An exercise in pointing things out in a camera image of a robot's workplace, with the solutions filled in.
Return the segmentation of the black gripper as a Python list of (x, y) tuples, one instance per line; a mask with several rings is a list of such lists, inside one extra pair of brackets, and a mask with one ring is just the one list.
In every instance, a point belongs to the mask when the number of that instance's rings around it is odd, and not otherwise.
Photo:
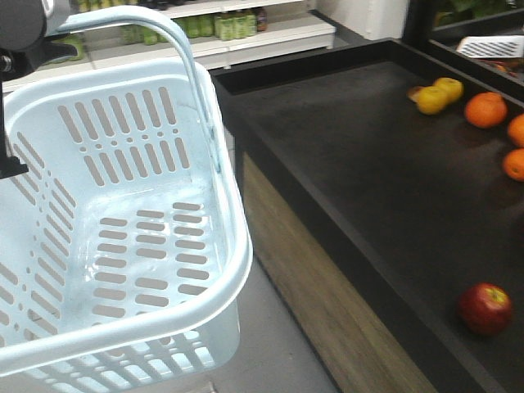
[(71, 13), (69, 1), (1, 2), (1, 81), (20, 79), (51, 61), (78, 55), (75, 46), (59, 43)]

